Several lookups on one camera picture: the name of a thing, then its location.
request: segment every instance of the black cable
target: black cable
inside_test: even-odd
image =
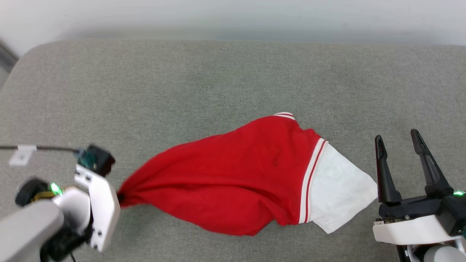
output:
[[[37,150],[48,150],[48,151],[67,151],[78,153],[79,150],[71,147],[61,147],[61,146],[48,146],[48,145],[38,145],[36,146]],[[17,145],[0,145],[0,150],[16,150],[18,149]]]
[[[75,256],[73,256],[73,252],[70,252],[69,256],[71,256],[71,260],[73,260],[73,262],[76,262]]]

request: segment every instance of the green led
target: green led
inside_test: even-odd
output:
[[[63,194],[62,190],[60,189],[59,186],[57,186],[57,184],[55,183],[52,183],[50,184],[50,190],[52,190],[52,192],[55,194],[55,195],[58,195],[58,194]]]

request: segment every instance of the red garment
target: red garment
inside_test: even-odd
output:
[[[326,147],[331,146],[314,130],[302,130],[290,113],[263,117],[156,155],[123,183],[120,205],[150,203],[206,230],[233,235],[255,235],[272,220],[283,226],[309,222],[315,217],[310,178]],[[368,200],[349,219],[374,200],[373,186],[356,189]]]

